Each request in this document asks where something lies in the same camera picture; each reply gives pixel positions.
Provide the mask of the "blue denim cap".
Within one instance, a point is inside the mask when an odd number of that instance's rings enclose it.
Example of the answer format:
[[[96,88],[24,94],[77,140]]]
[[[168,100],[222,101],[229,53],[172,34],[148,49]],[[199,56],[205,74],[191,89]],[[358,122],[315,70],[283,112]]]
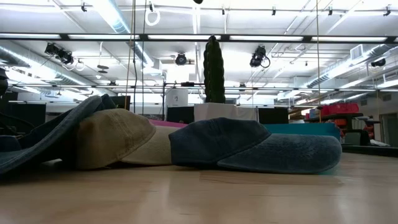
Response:
[[[91,96],[24,136],[0,135],[0,176],[61,158],[65,153],[61,142],[70,137],[81,121],[97,111],[115,108],[109,95]]]
[[[253,120],[201,120],[169,134],[176,166],[280,174],[334,168],[342,146],[333,136],[272,133]]]

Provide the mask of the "tan cotton cap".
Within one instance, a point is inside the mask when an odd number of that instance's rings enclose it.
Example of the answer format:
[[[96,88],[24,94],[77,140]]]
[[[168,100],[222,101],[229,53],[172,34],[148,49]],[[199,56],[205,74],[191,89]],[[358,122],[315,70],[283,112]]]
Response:
[[[156,126],[125,109],[95,112],[76,131],[78,169],[99,169],[115,162],[171,165],[169,134],[177,128]]]

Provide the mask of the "black overhead beam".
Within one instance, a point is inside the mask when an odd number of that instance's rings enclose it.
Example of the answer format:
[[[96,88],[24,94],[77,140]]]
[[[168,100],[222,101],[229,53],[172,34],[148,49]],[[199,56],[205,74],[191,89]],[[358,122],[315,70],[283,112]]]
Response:
[[[210,34],[51,34],[0,32],[0,40],[56,40],[124,42],[206,42]],[[398,36],[334,36],[334,35],[243,35],[216,34],[220,42],[264,42],[298,44],[398,44]]]

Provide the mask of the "green cactus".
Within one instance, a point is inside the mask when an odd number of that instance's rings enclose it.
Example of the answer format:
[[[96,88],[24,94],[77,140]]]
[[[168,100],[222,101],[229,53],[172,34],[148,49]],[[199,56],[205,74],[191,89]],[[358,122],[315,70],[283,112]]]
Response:
[[[203,53],[206,103],[225,103],[224,60],[220,43],[211,35]]]

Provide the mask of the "white hexagonal plant pot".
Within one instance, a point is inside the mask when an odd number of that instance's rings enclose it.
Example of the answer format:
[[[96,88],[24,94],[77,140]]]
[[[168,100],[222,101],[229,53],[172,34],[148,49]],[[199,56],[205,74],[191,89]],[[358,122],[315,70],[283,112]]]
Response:
[[[194,120],[208,120],[213,118],[236,119],[238,108],[235,105],[222,103],[204,103],[194,105]]]

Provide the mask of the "black panel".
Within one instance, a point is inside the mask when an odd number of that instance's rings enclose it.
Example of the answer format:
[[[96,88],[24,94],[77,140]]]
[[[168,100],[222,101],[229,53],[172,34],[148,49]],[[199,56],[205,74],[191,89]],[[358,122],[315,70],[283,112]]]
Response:
[[[261,124],[288,124],[287,108],[259,108],[259,122]]]
[[[181,106],[167,108],[166,121],[173,123],[190,124],[195,121],[194,107]]]

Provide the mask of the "white panel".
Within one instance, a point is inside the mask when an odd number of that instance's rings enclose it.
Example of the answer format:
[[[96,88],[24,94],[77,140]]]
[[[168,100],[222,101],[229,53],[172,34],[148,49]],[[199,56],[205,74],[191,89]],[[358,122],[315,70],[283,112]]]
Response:
[[[237,107],[237,119],[257,121],[257,108]]]

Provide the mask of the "red plastic tray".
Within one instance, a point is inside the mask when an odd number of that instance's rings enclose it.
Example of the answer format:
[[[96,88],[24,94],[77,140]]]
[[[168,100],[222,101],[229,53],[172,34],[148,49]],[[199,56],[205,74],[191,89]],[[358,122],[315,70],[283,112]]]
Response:
[[[184,123],[174,123],[174,122],[170,122],[170,121],[160,121],[160,120],[154,120],[154,119],[150,119],[149,121],[155,126],[166,126],[166,127],[173,127],[173,128],[184,128],[187,126],[187,124],[184,124]]]

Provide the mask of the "black ceiling spotlight pair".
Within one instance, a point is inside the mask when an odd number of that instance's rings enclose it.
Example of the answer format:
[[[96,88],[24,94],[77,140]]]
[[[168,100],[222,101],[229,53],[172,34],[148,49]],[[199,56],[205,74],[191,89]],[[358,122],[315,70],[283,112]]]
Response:
[[[71,65],[74,63],[74,58],[71,52],[62,49],[53,43],[48,43],[44,52],[51,57],[55,57],[64,65]]]

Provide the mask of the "blue plastic tray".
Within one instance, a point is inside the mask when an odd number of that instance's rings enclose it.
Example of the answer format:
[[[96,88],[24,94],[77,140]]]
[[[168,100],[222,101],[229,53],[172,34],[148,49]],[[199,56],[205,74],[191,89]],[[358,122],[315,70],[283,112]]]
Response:
[[[303,134],[333,136],[340,141],[340,129],[333,123],[265,124],[270,132],[278,134]]]

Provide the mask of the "red storage bins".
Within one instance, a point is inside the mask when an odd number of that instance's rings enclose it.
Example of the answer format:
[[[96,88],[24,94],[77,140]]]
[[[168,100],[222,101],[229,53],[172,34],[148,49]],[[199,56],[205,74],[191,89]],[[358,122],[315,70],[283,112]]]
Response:
[[[321,109],[322,116],[328,116],[332,114],[350,114],[358,112],[359,107],[357,103],[333,103],[330,105],[324,105]]]

